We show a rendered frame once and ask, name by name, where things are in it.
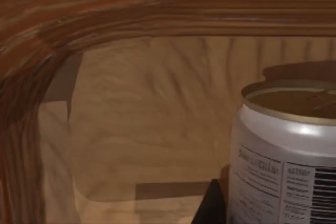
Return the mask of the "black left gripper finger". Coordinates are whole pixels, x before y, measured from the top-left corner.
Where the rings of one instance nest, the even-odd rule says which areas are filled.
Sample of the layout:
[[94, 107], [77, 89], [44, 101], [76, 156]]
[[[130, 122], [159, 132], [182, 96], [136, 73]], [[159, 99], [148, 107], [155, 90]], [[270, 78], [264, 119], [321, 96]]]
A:
[[227, 224], [226, 203], [218, 179], [212, 179], [191, 224]]

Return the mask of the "silver can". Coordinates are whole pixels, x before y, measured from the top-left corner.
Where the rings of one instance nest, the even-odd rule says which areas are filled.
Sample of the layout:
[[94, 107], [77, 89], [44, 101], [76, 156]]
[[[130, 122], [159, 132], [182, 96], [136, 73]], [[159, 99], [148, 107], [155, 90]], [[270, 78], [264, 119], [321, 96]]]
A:
[[336, 84], [259, 82], [241, 94], [228, 224], [336, 224]]

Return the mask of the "wooden cupboard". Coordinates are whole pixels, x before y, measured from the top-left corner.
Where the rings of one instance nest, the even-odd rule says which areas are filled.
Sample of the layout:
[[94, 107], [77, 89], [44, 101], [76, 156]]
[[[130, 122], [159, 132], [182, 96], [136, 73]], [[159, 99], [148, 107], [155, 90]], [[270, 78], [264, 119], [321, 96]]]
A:
[[241, 89], [336, 84], [336, 0], [0, 0], [0, 224], [227, 208]]

